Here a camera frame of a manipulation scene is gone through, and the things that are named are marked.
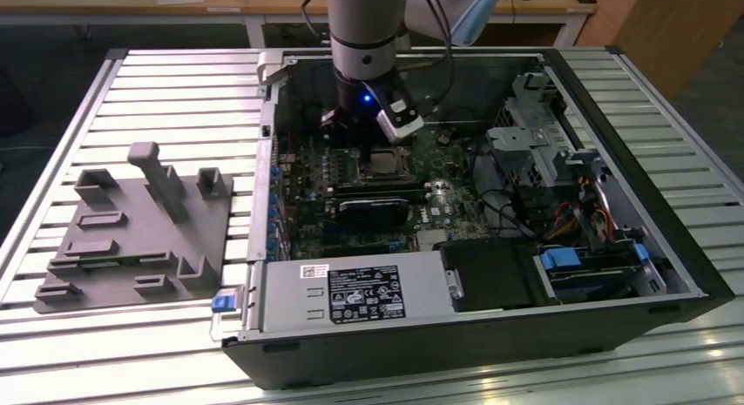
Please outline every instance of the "power supply label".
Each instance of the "power supply label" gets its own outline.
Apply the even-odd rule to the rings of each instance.
[[[398,266],[328,270],[327,287],[334,324],[406,317]]]

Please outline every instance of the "barcode sticker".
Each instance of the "barcode sticker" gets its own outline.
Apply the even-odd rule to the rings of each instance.
[[[388,305],[380,305],[382,311],[399,311],[403,309],[402,303],[390,303]]]
[[[327,277],[327,264],[307,264],[300,267],[300,279]]]

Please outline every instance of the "blue latch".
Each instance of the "blue latch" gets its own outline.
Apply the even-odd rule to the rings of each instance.
[[[551,248],[545,250],[545,253],[539,255],[539,261],[545,270],[551,270],[554,267],[581,266],[581,259],[578,258],[577,250],[573,248]]]
[[[233,294],[221,294],[211,298],[211,311],[217,314],[220,312],[235,311],[235,300]]]
[[[631,246],[631,249],[635,251],[635,254],[638,254],[638,260],[641,263],[645,263],[650,258],[646,247],[642,244],[635,244]]]

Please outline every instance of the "aluminum profile table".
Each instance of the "aluminum profile table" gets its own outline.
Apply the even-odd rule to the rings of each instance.
[[[261,391],[219,351],[209,301],[37,315],[30,304],[74,211],[84,168],[117,178],[133,141],[160,143],[179,175],[235,177],[223,286],[245,278],[255,138],[252,50],[129,51],[102,64],[0,249],[0,402],[673,403],[744,400],[744,298],[661,327],[613,352],[436,374]],[[562,52],[680,219],[744,294],[744,191],[626,57]],[[569,114],[581,139],[590,139]],[[229,317],[223,331],[237,328]]]

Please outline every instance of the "blue drive bracket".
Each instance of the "blue drive bracket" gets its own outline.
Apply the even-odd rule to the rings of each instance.
[[[245,290],[241,286],[220,289],[213,298],[211,298],[211,311],[215,314],[235,312],[237,310],[237,305],[240,305],[243,301],[244,292]]]
[[[645,263],[650,259],[649,251],[646,250],[646,247],[642,244],[635,244],[634,246],[631,246],[631,249],[638,255],[638,260],[641,261],[641,264]]]
[[[546,271],[550,271],[553,268],[581,266],[581,259],[578,258],[577,250],[573,248],[551,248],[545,250],[545,253],[539,255],[539,262]]]

